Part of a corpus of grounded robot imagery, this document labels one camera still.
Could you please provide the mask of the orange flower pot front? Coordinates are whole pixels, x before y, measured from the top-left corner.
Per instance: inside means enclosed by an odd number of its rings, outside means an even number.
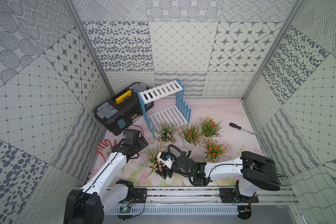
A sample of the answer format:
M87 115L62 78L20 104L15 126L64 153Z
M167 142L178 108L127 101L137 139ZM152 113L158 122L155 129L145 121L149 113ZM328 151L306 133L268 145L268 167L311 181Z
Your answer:
M218 162L221 156L224 156L228 148L220 144L217 140L204 139L203 147L205 148L205 158L210 162Z

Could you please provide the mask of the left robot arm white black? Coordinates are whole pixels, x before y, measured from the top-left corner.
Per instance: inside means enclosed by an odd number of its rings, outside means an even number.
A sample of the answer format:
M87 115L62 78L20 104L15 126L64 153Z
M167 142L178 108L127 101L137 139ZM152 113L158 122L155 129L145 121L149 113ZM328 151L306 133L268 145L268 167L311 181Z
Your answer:
M120 202L134 200L134 185L130 181L118 180L108 187L117 173L130 159L137 159L141 150L148 146L139 130L128 129L127 135L116 146L104 166L81 189L73 189L66 199L64 224L101 224L105 213Z

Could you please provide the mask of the pink flower pot front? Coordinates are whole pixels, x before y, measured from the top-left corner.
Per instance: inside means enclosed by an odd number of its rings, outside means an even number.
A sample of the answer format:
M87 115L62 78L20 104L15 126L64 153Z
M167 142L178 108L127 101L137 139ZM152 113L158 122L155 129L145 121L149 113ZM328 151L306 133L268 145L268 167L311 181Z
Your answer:
M158 147L156 150L148 150L147 157L149 160L149 168L151 168L149 175L151 175L152 173L163 174L165 171L169 171L168 167L163 164L162 161L158 160L158 154L165 152L167 152L167 149L161 147Z

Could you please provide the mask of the pink flower pot back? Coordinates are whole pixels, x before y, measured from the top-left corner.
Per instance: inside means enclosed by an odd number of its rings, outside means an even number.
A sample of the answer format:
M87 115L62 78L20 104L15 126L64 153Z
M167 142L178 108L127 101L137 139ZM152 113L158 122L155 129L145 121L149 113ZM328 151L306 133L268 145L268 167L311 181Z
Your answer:
M158 141L163 144L175 144L177 142L174 135L177 133L177 128L175 125L170 124L160 124L160 130L155 131L158 135Z

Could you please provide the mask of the pink flower pot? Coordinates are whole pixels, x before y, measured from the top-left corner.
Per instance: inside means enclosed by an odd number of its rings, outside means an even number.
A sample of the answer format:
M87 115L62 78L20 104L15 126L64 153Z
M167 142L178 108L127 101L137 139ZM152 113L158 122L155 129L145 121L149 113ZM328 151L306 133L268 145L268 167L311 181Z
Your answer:
M155 131L158 135L158 141L163 144L175 144L177 142L174 135L177 133L177 128L175 125L170 124L160 124L160 130Z
M169 171L168 167L163 164L162 161L158 160L158 154L165 152L167 152L167 149L161 147L158 147L156 150L148 150L147 157L149 160L149 168L151 168L149 175L151 175L152 173L163 174L165 171Z

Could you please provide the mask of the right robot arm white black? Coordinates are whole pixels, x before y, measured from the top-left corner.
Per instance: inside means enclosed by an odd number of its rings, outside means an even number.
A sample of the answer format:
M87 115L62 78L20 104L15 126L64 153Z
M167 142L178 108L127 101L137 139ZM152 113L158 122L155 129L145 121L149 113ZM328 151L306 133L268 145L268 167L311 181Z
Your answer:
M241 157L234 160L211 163L196 162L185 152L176 157L170 151L159 152L158 174L162 178L171 178L174 173L188 178L195 187L206 187L209 183L223 178L241 177L235 183L233 197L250 199L260 190L279 191L279 177L273 159L249 152L242 152Z

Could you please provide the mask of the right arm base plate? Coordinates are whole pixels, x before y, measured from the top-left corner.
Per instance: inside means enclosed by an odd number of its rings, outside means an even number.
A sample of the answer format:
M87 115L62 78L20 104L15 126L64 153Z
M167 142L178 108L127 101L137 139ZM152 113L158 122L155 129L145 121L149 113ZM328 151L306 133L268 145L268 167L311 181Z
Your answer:
M256 194L252 197L243 196L238 189L235 188L220 188L219 196L222 203L258 203L259 199Z

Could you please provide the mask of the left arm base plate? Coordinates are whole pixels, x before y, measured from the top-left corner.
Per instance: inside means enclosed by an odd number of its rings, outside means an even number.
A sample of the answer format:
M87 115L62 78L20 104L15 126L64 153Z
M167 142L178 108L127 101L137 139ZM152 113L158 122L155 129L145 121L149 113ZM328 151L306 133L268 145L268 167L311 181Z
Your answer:
M129 189L123 203L145 203L147 199L147 188Z

